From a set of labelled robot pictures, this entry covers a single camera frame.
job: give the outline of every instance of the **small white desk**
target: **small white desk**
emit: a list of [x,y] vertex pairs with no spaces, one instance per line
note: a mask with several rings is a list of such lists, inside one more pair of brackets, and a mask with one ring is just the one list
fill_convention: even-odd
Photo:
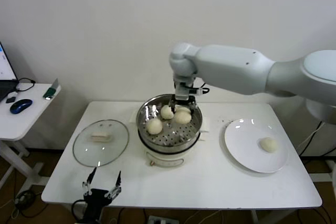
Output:
[[[111,164],[99,167],[91,186],[110,189],[121,170],[122,192],[110,206],[193,209],[295,209],[318,207],[322,200],[272,108],[267,104],[199,103],[209,133],[202,133],[190,162],[173,168],[150,166],[136,124],[130,122],[138,102],[91,102],[75,129],[45,190],[42,200],[72,204],[83,198],[81,184],[92,168],[72,155],[76,136],[89,124],[104,119],[123,122],[130,141]],[[231,120],[254,118],[270,123],[288,144],[286,166],[273,174],[252,172],[239,165],[223,145]]]
[[[30,86],[30,83],[21,83],[18,87],[19,89],[26,89]],[[53,101],[53,99],[45,100],[42,97],[50,86],[51,84],[36,83],[33,88],[25,92],[19,92],[15,101],[31,99],[33,103],[17,115],[11,114],[9,111],[13,103],[6,103],[6,99],[0,102],[0,156],[11,164],[11,167],[0,180],[0,188],[14,168],[27,177],[19,192],[29,189],[31,185],[46,185],[48,182],[48,177],[38,175],[43,163],[37,163],[34,168],[31,168],[21,159],[22,156],[28,156],[29,152],[18,140],[26,135],[39,116]],[[55,96],[59,93],[60,89],[61,87],[59,86]],[[13,146],[19,151],[19,155],[16,155],[6,145],[5,141],[13,141]]]

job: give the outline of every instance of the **glass lid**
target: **glass lid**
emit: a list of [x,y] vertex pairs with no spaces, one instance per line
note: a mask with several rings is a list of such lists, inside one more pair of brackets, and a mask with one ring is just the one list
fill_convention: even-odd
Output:
[[75,159],[82,165],[99,167],[117,159],[129,141],[126,126],[117,120],[102,120],[82,130],[72,146]]

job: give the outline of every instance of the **wooden floor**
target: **wooden floor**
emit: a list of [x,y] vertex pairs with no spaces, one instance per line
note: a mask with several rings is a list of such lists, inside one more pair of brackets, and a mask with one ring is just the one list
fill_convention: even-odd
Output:
[[[52,154],[52,153],[40,153],[33,152],[29,157],[24,158],[24,160],[31,166],[33,166],[36,162],[44,162],[45,166],[43,167],[40,174],[42,176],[50,176],[52,174],[53,169],[55,168],[58,160],[60,158],[60,154]],[[7,171],[9,164],[0,158],[0,176]],[[323,173],[328,172],[329,169],[324,162],[310,162],[306,165],[306,168],[311,173]],[[14,172],[12,172],[10,178],[7,180],[6,184],[0,189],[0,223],[3,224],[6,220],[11,216],[14,210],[13,202],[10,202],[8,205],[1,207],[3,204],[7,203],[13,198],[14,194]],[[25,178],[19,172],[17,173],[16,178],[16,191],[21,187]],[[328,211],[329,215],[332,218],[332,222],[336,224],[336,202],[334,198],[333,188],[331,183],[316,183],[315,184],[322,199],[323,206]],[[33,187],[34,192],[40,193],[43,190],[43,187]],[[41,201],[40,196],[38,196],[35,203],[24,211],[25,215],[34,215],[39,212],[40,209],[44,207],[44,203]],[[118,213],[120,212],[120,208],[105,208],[102,215],[102,224],[113,224],[117,223]],[[327,223],[330,223],[327,215],[323,212],[322,208],[316,209],[319,213],[321,213],[327,220]],[[185,220],[196,213],[196,215],[189,219],[187,224],[198,224],[203,218],[206,216],[215,213],[216,211],[196,211],[193,209],[190,210],[166,210],[166,209],[146,209],[145,212],[140,208],[125,208],[121,212],[119,224],[124,223],[145,223],[145,214],[148,217],[149,215],[167,217],[171,219],[178,220],[181,224],[185,222]],[[268,211],[258,211],[258,215],[264,216]],[[313,210],[313,209],[304,209],[299,211],[299,215],[301,217],[303,224],[320,224],[325,223],[324,220]],[[10,218],[8,223],[48,223],[48,224],[71,224],[75,223],[74,218],[71,213],[66,210],[63,206],[60,205],[48,205],[48,207],[37,217],[35,218],[25,218],[19,215],[16,219]],[[220,211],[217,212],[212,217],[208,218],[202,224],[209,223],[252,223],[250,211]],[[297,211],[284,218],[281,222],[282,224],[299,224],[300,221],[297,216]]]

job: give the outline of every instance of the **white wall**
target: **white wall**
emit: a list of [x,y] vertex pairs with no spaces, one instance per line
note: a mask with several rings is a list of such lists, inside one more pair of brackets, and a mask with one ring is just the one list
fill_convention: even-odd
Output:
[[[336,49],[334,0],[0,0],[0,40],[20,77],[62,84],[60,96],[25,137],[63,148],[87,103],[172,92],[167,59],[178,41],[255,48],[273,60]],[[245,97],[212,89],[202,101],[269,102],[292,141],[317,120],[300,98]],[[298,118],[299,123],[292,124]],[[318,154],[334,143],[321,130]]]

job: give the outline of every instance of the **blue mouse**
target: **blue mouse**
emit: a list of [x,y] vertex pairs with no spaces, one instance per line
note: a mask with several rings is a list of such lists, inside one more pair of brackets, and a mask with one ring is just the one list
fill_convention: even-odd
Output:
[[28,108],[33,103],[30,99],[22,99],[17,102],[15,102],[11,108],[9,109],[13,114],[18,114],[21,111],[24,111],[26,108]]

